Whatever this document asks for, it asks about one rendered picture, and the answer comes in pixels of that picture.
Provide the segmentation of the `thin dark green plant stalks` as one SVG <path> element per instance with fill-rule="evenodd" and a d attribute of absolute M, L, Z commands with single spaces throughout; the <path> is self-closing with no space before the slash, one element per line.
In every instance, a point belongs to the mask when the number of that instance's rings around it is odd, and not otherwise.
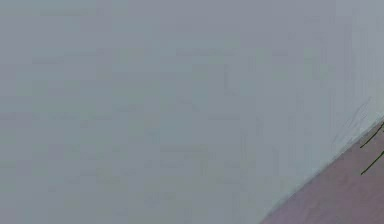
<path fill-rule="evenodd" d="M 360 149 L 366 148 L 368 144 L 370 144 L 375 137 L 379 133 L 384 133 L 384 121 L 380 124 L 380 126 L 373 132 L 373 134 L 360 146 Z M 382 157 L 384 156 L 384 148 L 380 151 L 380 153 L 374 158 L 373 161 L 363 170 L 360 175 L 364 175 L 369 169 L 371 169 Z"/>

